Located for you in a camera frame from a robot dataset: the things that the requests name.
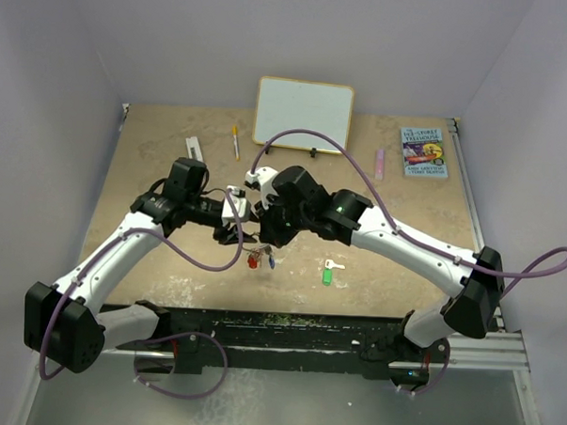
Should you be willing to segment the keyring with tagged keys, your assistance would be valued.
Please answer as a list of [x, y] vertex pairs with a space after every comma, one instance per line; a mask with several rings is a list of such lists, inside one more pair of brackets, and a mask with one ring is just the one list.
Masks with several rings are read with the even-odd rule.
[[256, 248], [249, 248], [246, 259], [247, 265], [251, 270], [256, 270], [262, 266], [268, 266], [271, 270], [273, 270], [276, 267], [274, 255], [274, 250], [270, 244], [263, 244]]

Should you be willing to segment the key with green tag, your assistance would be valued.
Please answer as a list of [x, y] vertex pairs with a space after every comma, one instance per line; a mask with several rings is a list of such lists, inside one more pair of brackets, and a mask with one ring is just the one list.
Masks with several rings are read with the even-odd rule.
[[332, 278], [334, 275], [334, 270], [344, 270], [345, 266], [342, 264], [338, 264], [331, 259], [327, 259], [324, 261], [323, 267], [323, 277], [322, 277], [322, 284], [324, 286], [329, 286], [332, 283]]

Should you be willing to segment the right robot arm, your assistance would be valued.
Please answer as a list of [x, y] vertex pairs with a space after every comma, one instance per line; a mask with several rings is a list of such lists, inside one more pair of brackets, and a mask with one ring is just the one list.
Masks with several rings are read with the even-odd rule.
[[494, 249], [455, 247], [414, 228], [403, 238], [401, 225], [387, 223], [369, 199], [348, 189], [328, 193], [301, 166], [258, 168], [246, 172], [245, 182], [260, 193], [255, 213], [261, 242], [281, 248], [309, 231], [397, 262], [444, 293], [438, 305], [405, 316], [394, 344], [401, 358], [416, 360], [453, 333], [486, 336], [504, 290], [502, 258]]

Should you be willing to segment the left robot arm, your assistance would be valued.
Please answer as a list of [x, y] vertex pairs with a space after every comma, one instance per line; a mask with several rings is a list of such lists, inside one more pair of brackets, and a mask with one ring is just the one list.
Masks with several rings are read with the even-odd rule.
[[104, 350], [140, 340], [150, 350], [171, 338], [172, 315], [148, 301], [102, 311], [108, 295], [135, 265], [183, 225], [213, 228], [220, 244], [250, 241], [242, 224], [253, 220], [238, 187], [221, 200], [205, 191], [208, 167], [181, 157], [167, 178], [156, 181], [133, 202], [117, 229], [87, 259], [51, 285], [36, 283], [24, 296], [24, 344], [60, 368], [81, 373]]

